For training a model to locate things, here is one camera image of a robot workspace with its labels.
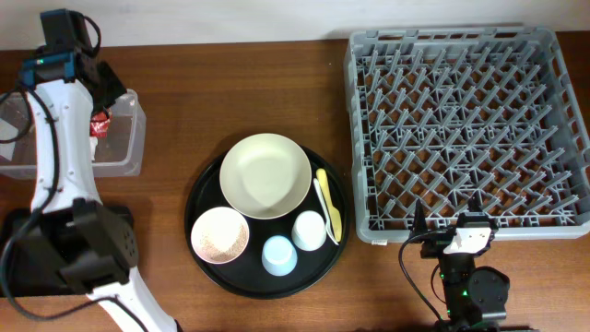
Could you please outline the red snack wrapper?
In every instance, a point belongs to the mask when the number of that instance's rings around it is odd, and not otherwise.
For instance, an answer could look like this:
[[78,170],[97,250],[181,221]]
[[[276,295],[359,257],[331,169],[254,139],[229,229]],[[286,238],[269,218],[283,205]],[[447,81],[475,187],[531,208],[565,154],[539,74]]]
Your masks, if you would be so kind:
[[97,138],[106,137],[111,118],[112,114],[109,109],[103,109],[101,112],[92,115],[90,119],[90,135]]

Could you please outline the large cream bowl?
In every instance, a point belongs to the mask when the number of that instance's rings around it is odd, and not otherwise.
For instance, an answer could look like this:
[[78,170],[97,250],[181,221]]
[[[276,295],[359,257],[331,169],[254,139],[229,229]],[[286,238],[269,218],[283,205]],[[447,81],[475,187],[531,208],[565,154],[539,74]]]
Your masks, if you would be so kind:
[[312,166],[303,148],[272,133],[248,136],[222,160],[219,185],[230,206],[253,219],[277,219],[308,195]]

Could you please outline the pink bowl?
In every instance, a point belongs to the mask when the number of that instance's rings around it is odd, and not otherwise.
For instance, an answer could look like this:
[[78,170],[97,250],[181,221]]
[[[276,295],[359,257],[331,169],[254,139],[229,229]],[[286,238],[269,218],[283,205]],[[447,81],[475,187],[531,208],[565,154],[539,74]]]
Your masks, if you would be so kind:
[[230,207],[213,207],[195,220],[189,245],[201,260],[222,265],[237,259],[249,238],[249,226],[241,213]]

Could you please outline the white tissue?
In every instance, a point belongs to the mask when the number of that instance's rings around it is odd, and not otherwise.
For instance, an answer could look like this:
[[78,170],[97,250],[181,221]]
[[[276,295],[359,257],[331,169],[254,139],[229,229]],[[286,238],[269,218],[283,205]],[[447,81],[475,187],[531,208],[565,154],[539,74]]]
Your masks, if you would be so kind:
[[91,160],[94,161],[95,156],[96,156],[96,149],[98,146],[98,139],[94,136],[91,136],[89,138],[89,146],[90,146],[90,157],[91,157]]

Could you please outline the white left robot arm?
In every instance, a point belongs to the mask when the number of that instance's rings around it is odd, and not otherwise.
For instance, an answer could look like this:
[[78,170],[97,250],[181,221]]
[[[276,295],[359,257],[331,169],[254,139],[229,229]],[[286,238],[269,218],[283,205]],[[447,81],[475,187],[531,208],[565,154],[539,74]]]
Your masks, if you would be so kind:
[[100,304],[123,331],[178,331],[141,278],[127,219],[105,207],[91,166],[89,128],[96,110],[125,90],[104,62],[84,53],[37,55],[22,65],[15,90],[36,125],[37,184],[29,219],[1,254],[1,289],[31,320],[8,283],[11,252],[20,244],[48,275]]

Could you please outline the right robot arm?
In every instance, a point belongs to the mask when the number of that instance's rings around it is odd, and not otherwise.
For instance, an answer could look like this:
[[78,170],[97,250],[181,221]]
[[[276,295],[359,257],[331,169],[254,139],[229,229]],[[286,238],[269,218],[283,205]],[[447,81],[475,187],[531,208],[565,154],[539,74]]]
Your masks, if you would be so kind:
[[448,318],[436,331],[498,331],[506,318],[510,279],[492,267],[477,267],[475,259],[490,249],[497,223],[475,199],[467,201],[454,225],[430,231],[421,203],[415,207],[414,230],[420,256],[438,260]]

